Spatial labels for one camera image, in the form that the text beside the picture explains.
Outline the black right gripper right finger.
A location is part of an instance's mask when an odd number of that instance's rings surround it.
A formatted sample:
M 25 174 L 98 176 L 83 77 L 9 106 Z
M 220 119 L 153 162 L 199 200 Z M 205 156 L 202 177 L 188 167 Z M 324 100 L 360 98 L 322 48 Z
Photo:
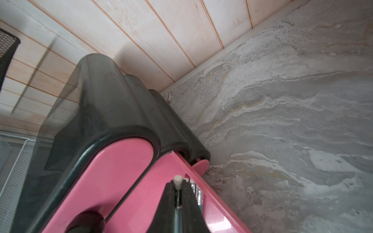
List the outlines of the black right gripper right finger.
M 183 233 L 210 233 L 189 182 L 183 180 L 181 189 Z

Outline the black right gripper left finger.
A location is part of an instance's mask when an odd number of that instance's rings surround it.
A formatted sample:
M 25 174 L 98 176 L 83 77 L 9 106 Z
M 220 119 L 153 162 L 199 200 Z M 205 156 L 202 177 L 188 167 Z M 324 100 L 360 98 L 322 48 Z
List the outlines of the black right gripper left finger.
M 159 205 L 147 233 L 173 233 L 175 212 L 175 188 L 171 181 L 165 185 Z

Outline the green pencil bundle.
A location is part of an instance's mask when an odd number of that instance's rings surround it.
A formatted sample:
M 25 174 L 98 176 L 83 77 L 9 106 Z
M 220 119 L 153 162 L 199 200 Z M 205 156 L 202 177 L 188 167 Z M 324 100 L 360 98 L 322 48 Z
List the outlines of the green pencil bundle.
M 173 179 L 174 183 L 174 197 L 175 197 L 175 208 L 174 208 L 174 233 L 182 232 L 182 183 L 183 177 L 181 175 L 176 175 Z

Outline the black drawer cabinet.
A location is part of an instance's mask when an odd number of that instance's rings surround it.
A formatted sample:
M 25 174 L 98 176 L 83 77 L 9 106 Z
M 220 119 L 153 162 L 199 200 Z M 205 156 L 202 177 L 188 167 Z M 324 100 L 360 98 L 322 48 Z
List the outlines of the black drawer cabinet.
M 40 233 L 83 173 L 104 149 L 137 139 L 150 146 L 150 158 L 124 150 L 120 171 L 129 186 L 103 209 L 110 217 L 150 168 L 175 151 L 191 165 L 210 152 L 159 92 L 134 75 L 123 75 L 108 56 L 83 57 L 44 120 L 31 156 L 12 233 Z

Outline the pink bottom drawer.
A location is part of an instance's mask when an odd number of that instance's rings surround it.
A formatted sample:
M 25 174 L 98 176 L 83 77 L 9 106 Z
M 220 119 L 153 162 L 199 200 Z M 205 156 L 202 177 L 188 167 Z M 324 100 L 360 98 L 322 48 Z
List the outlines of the pink bottom drawer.
M 209 167 L 209 161 L 207 159 L 196 159 L 192 168 L 200 175 L 203 176 Z

